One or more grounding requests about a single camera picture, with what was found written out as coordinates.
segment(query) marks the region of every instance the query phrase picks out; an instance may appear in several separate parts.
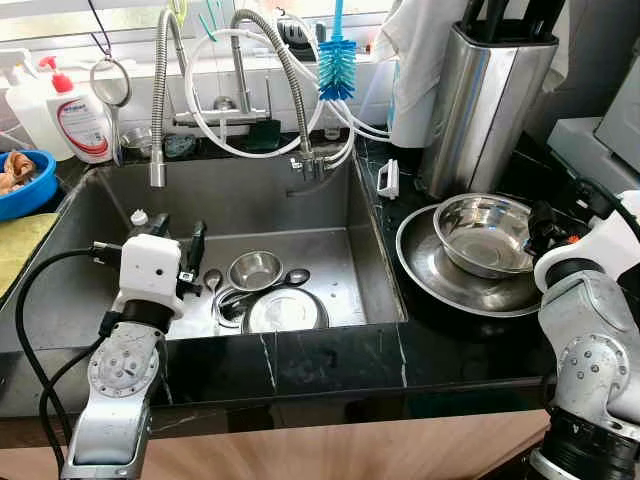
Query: wooden cabinet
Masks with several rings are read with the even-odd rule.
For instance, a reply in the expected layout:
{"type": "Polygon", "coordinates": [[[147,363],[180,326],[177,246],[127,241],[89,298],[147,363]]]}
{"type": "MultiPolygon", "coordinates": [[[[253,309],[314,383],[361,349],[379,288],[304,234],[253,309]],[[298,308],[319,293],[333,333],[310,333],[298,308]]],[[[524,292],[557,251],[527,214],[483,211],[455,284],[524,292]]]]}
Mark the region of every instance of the wooden cabinet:
{"type": "MultiPolygon", "coordinates": [[[[472,479],[539,441],[542,410],[153,440],[144,480],[472,479]]],[[[49,448],[0,450],[0,477],[54,479],[49,448]]]]}

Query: blue bowl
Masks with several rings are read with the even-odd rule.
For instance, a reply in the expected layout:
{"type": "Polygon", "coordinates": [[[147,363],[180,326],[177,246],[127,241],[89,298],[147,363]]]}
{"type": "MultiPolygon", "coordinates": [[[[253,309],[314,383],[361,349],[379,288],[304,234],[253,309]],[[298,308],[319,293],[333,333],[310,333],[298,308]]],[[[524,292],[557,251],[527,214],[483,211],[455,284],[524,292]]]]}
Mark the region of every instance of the blue bowl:
{"type": "MultiPolygon", "coordinates": [[[[43,150],[21,150],[36,164],[40,174],[24,187],[6,195],[0,195],[0,221],[28,215],[44,205],[58,189],[58,179],[54,175],[56,160],[43,150]]],[[[0,170],[4,172],[4,162],[8,153],[0,155],[0,170]]]]}

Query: white appliance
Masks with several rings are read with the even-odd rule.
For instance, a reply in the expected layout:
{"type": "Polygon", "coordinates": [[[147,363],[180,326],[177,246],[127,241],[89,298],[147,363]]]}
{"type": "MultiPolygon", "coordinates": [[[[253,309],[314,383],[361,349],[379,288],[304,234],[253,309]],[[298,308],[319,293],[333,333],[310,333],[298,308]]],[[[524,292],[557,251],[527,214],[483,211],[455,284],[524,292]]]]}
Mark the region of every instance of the white appliance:
{"type": "Polygon", "coordinates": [[[581,176],[614,193],[640,188],[640,57],[604,117],[556,122],[547,144],[581,176]]]}

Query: window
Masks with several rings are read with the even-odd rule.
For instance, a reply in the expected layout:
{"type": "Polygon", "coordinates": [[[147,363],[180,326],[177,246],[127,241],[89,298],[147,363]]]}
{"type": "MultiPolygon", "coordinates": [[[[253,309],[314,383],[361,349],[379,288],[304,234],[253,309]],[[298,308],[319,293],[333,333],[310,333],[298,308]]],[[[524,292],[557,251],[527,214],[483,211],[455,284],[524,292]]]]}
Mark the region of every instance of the window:
{"type": "MultiPolygon", "coordinates": [[[[209,19],[206,0],[187,0],[189,11],[182,28],[187,49],[204,34],[198,14],[209,19]]],[[[363,46],[371,41],[394,0],[345,0],[343,26],[348,38],[363,46]]],[[[119,56],[140,62],[153,61],[155,26],[167,0],[93,0],[98,15],[109,32],[119,56]]],[[[219,28],[229,24],[236,8],[251,8],[271,15],[276,7],[290,11],[309,22],[331,25],[335,0],[213,0],[219,28]]],[[[90,33],[99,27],[87,0],[0,0],[0,48],[23,47],[36,56],[61,55],[73,64],[86,64],[100,52],[90,33]]],[[[250,48],[251,42],[243,45],[250,48]]],[[[218,46],[215,55],[228,55],[228,42],[218,46]]]]}
{"type": "MultiPolygon", "coordinates": [[[[343,14],[387,12],[394,0],[346,0],[343,14]]],[[[335,0],[236,0],[236,4],[245,4],[247,8],[258,5],[259,8],[271,11],[280,7],[290,10],[299,17],[333,16],[335,0]]]]}
{"type": "MultiPolygon", "coordinates": [[[[202,34],[198,13],[206,12],[206,4],[187,1],[189,14],[182,33],[184,38],[195,38],[202,34]]],[[[93,0],[93,4],[112,43],[119,44],[153,41],[158,15],[167,0],[93,0]]],[[[89,33],[99,32],[87,0],[0,0],[0,5],[0,48],[86,47],[94,45],[89,33]]],[[[221,5],[221,20],[228,20],[233,0],[221,5]]]]}

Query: faucet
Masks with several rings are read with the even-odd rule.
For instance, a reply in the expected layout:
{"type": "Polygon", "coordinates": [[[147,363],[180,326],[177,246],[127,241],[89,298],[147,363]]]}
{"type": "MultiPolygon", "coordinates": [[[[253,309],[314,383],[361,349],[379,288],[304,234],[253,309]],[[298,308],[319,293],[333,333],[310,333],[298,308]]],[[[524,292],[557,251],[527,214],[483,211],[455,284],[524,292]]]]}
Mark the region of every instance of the faucet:
{"type": "MultiPolygon", "coordinates": [[[[308,174],[310,174],[314,179],[322,177],[324,172],[324,161],[323,159],[316,158],[311,148],[309,131],[307,129],[307,118],[304,111],[304,101],[302,99],[302,90],[300,89],[296,72],[293,69],[293,64],[287,56],[287,47],[285,47],[278,32],[276,32],[273,27],[271,27],[271,25],[269,25],[269,23],[256,12],[249,9],[236,10],[236,13],[231,18],[230,27],[238,28],[238,25],[242,20],[251,20],[255,23],[273,45],[273,48],[282,63],[282,68],[284,69],[287,80],[289,81],[289,87],[291,88],[291,96],[293,97],[296,119],[298,121],[298,130],[300,131],[302,171],[305,174],[305,177],[308,174]]],[[[249,90],[247,88],[247,81],[244,74],[244,65],[242,64],[242,54],[240,53],[240,39],[237,35],[231,36],[231,53],[233,56],[233,65],[236,71],[236,79],[238,81],[238,90],[240,92],[240,108],[243,113],[248,113],[251,111],[251,100],[249,98],[249,90]]]]}
{"type": "Polygon", "coordinates": [[[151,107],[151,163],[149,164],[149,181],[152,187],[166,185],[166,167],[162,153],[162,122],[164,118],[164,97],[167,83],[167,42],[168,29],[171,27],[173,43],[176,48],[180,73],[184,78],[187,59],[184,45],[180,37],[180,25],[170,8],[160,13],[156,28],[156,72],[153,79],[153,105],[151,107]]]}

